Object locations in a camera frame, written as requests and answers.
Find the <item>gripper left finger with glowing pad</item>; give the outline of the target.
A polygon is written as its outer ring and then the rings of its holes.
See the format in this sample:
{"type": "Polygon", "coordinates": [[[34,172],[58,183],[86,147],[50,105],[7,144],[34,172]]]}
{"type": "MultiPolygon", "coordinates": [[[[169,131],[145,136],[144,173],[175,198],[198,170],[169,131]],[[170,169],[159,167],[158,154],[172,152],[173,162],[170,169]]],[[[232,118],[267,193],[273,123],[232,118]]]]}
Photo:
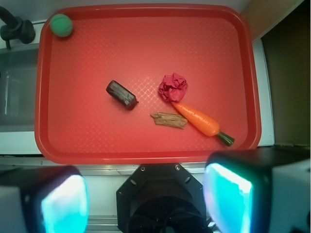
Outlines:
{"type": "Polygon", "coordinates": [[[76,167],[1,171],[2,233],[84,233],[88,217],[87,182],[76,167]]]}

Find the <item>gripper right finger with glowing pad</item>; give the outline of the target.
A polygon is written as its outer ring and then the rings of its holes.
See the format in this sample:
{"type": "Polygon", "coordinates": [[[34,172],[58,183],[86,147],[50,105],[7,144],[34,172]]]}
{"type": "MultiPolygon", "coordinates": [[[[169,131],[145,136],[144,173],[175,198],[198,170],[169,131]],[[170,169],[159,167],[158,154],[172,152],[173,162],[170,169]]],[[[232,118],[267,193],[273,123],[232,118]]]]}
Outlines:
{"type": "Polygon", "coordinates": [[[271,146],[215,152],[206,163],[203,195],[223,233],[308,233],[311,150],[271,146]]]}

